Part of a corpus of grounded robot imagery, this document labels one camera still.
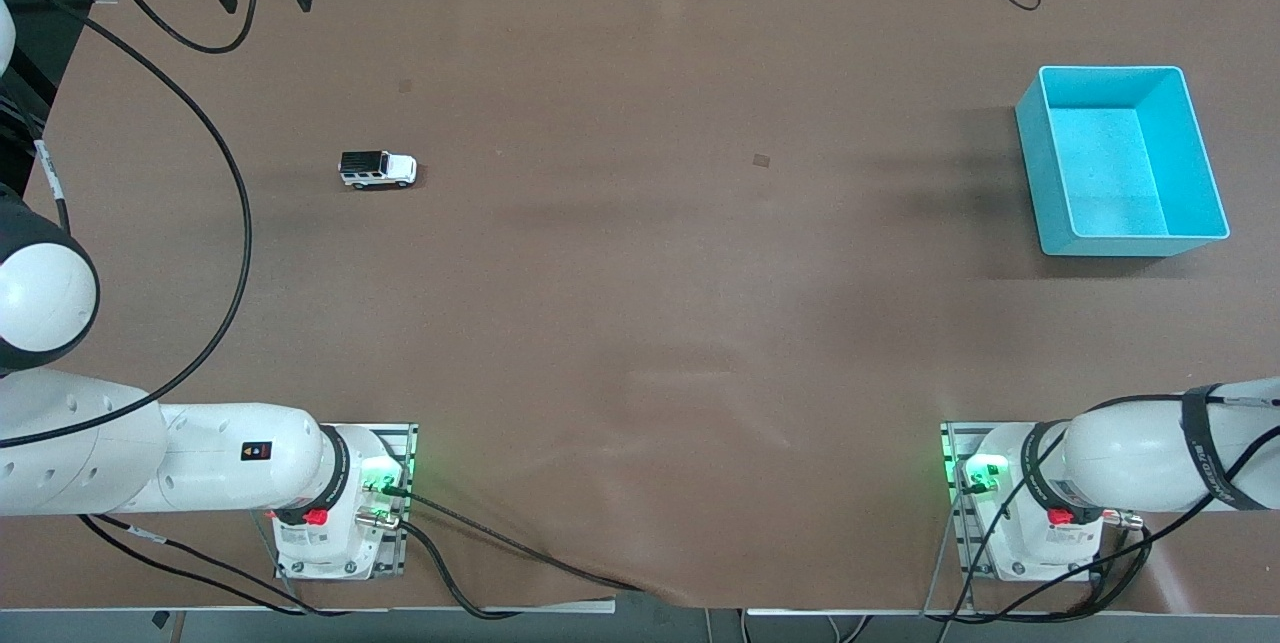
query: toy car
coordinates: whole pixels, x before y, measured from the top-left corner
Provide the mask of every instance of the toy car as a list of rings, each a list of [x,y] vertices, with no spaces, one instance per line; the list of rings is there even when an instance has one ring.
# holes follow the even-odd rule
[[[347,151],[338,164],[342,182],[357,191],[369,186],[408,188],[417,179],[417,160],[388,151]]]

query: blue plastic container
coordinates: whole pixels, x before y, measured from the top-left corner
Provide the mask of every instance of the blue plastic container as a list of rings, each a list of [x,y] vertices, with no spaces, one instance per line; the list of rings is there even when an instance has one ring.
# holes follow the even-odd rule
[[[1051,256],[1171,256],[1230,234],[1179,68],[1041,68],[1018,132]]]

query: metal connector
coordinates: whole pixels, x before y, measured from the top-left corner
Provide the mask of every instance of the metal connector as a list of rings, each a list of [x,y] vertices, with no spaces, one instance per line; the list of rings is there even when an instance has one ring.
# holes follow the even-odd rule
[[[356,524],[370,525],[371,528],[380,528],[383,530],[396,530],[399,528],[399,516],[372,509],[360,509],[356,511]]]
[[[1146,523],[1142,516],[1128,511],[1114,511],[1107,509],[1102,511],[1102,523],[1107,525],[1115,525],[1121,530],[1142,530]]]

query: brown table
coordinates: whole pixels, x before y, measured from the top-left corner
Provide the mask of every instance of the brown table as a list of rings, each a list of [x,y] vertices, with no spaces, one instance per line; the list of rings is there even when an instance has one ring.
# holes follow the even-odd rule
[[[151,1],[201,41],[236,26],[212,0]],[[534,546],[681,605],[855,610],[924,597],[947,509],[940,421],[1276,374],[1277,14],[262,0],[243,49],[207,58],[132,4],[95,9],[206,106],[253,202],[239,319],[170,400],[419,421],[419,489]],[[1041,255],[1011,105],[1042,64],[1183,67],[1231,238],[1164,261]],[[49,138],[106,296],[59,366],[157,384],[228,301],[229,177],[192,115],[91,33]],[[339,151],[366,147],[419,156],[425,181],[344,190]],[[1202,516],[1120,607],[1280,614],[1275,524]],[[270,570],[243,512],[142,525]],[[234,603],[73,519],[0,532],[4,607]],[[605,593],[439,539],[481,603]],[[448,603],[416,549],[401,580],[305,589]]]

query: red button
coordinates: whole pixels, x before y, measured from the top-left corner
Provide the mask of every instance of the red button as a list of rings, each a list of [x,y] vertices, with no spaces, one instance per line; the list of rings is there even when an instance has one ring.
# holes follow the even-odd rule
[[[1075,516],[1071,511],[1066,509],[1050,509],[1048,510],[1048,523],[1050,525],[1068,525],[1074,521]]]

